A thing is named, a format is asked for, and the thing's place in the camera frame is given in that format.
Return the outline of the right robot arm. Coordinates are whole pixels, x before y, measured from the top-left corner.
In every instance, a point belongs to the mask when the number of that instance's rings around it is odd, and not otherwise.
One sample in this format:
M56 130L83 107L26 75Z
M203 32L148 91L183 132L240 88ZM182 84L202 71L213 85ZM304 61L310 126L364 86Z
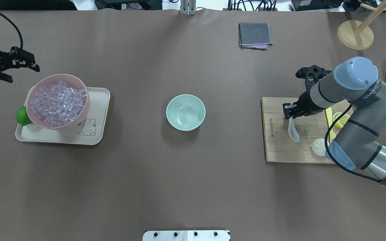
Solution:
M341 101L353 113L330 144L326 157L343 170L386 188L386 147L377 142L386 128L386 83L365 57L352 57L334 71L318 66L296 73L305 80L305 92L292 104L283 104L285 119L311 116Z

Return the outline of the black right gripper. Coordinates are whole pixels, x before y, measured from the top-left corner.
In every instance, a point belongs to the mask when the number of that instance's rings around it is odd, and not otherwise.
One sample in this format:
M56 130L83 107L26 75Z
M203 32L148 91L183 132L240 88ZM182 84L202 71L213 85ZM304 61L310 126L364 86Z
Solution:
M316 115L324 111L326 108L319 107L315 104L310 97L310 90L306 90L300 96L297 102L284 103L283 114L285 119L299 116L311 116Z

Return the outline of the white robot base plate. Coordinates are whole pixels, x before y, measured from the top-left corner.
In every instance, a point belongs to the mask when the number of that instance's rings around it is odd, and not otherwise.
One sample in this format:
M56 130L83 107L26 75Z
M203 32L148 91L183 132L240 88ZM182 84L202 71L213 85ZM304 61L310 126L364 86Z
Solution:
M143 241L230 241L230 231L227 230L165 230L147 231Z

